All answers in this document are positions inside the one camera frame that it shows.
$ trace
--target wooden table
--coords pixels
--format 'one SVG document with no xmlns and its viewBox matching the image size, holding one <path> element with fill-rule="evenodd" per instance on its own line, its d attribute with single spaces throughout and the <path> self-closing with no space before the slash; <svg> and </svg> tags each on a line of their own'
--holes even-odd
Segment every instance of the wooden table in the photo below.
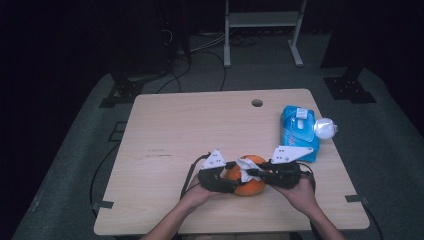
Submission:
<svg viewBox="0 0 424 240">
<path fill-rule="evenodd" d="M 254 107 L 255 99 L 263 105 Z M 280 116 L 287 105 L 314 110 L 316 118 L 321 117 L 306 89 L 138 96 L 103 198 L 113 207 L 100 209 L 94 231 L 147 233 L 178 202 L 190 165 L 215 148 L 226 161 L 247 154 L 271 158 L 280 143 Z M 356 191 L 332 140 L 321 141 L 317 162 L 309 165 L 318 203 L 337 228 L 367 228 L 361 203 L 346 201 L 345 196 Z M 186 219 L 179 233 L 309 229 L 308 219 L 267 186 L 252 197 L 227 194 L 208 201 Z"/>
</svg>

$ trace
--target orange fruit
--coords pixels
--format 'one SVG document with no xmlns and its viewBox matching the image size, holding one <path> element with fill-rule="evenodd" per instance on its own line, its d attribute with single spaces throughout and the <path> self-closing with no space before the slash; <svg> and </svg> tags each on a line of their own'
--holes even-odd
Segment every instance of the orange fruit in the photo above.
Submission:
<svg viewBox="0 0 424 240">
<path fill-rule="evenodd" d="M 254 163 L 258 163 L 258 164 L 266 162 L 265 159 L 257 155 L 246 155 L 241 157 L 241 159 L 245 159 L 245 158 L 248 158 L 252 160 Z M 224 173 L 223 178 L 237 181 L 237 179 L 241 178 L 240 167 L 238 165 L 235 165 L 232 169 L 227 170 Z M 244 185 L 237 186 L 236 190 L 234 191 L 234 194 L 239 196 L 244 196 L 244 197 L 252 196 L 262 192 L 265 186 L 266 184 L 264 181 L 262 180 L 256 181 L 255 179 L 252 179 Z"/>
</svg>

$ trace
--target human hand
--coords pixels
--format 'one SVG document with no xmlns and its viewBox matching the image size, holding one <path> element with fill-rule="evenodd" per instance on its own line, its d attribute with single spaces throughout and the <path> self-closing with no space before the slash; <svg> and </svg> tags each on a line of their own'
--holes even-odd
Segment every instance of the human hand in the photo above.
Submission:
<svg viewBox="0 0 424 240">
<path fill-rule="evenodd" d="M 272 187 L 286 197 L 296 210 L 307 216 L 313 210 L 319 209 L 311 181 L 304 174 L 301 175 L 299 183 L 292 189 L 284 189 L 277 186 Z"/>
<path fill-rule="evenodd" d="M 198 174 L 191 180 L 186 193 L 180 202 L 187 204 L 190 208 L 196 209 L 205 204 L 210 198 L 223 195 L 221 192 L 211 192 L 200 185 Z"/>
</svg>

